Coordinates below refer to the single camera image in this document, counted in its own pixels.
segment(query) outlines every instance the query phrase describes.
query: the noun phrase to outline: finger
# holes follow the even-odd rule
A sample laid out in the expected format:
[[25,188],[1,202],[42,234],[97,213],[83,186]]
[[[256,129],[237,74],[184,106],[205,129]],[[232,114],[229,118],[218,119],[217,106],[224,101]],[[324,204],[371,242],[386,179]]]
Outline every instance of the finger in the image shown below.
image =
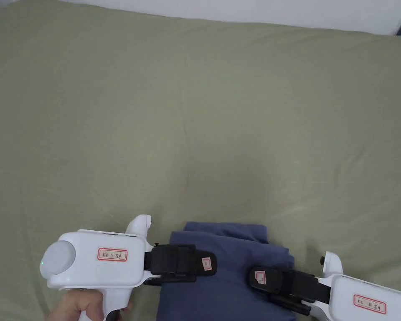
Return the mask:
[[132,302],[129,301],[127,307],[126,307],[126,308],[123,308],[122,310],[124,310],[124,311],[130,311],[130,310],[132,310]]
[[86,311],[92,321],[103,321],[103,294],[98,290],[71,290],[69,300],[78,311]]

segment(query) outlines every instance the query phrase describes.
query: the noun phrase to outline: red-bordered label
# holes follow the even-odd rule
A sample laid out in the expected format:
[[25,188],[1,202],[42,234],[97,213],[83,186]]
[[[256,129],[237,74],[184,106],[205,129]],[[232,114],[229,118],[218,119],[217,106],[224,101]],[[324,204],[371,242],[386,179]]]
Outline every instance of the red-bordered label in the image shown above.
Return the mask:
[[266,284],[266,271],[256,271],[255,279],[257,280],[258,284]]
[[101,247],[98,249],[97,259],[99,261],[126,262],[128,260],[128,251]]
[[386,303],[382,301],[354,295],[354,304],[360,308],[364,308],[380,314],[386,314]]
[[213,266],[211,264],[211,257],[202,258],[202,265],[205,271],[211,271],[213,269]]

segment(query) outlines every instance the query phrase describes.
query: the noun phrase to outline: trigger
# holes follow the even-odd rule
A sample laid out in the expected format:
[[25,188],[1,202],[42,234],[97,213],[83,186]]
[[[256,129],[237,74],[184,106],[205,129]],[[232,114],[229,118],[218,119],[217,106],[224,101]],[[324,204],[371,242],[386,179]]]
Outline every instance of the trigger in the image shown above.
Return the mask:
[[120,310],[111,311],[106,318],[106,321],[117,321],[120,317]]

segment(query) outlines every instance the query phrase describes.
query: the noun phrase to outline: folded blue cloth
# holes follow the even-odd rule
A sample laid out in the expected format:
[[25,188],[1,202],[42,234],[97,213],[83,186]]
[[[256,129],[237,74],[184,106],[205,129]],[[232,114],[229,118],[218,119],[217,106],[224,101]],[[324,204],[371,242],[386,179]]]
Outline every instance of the folded blue cloth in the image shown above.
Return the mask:
[[213,277],[162,286],[157,321],[295,321],[294,314],[248,286],[253,265],[291,268],[288,249],[268,244],[261,225],[189,222],[170,244],[195,244],[217,256]]

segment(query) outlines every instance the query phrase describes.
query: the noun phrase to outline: green fabric surface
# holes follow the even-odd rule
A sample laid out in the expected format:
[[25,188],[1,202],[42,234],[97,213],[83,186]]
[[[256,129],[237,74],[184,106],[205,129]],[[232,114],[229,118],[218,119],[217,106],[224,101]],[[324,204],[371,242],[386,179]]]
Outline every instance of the green fabric surface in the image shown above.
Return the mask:
[[[77,229],[264,224],[296,267],[401,290],[401,37],[23,0],[0,11],[0,320]],[[158,288],[133,292],[154,320]]]

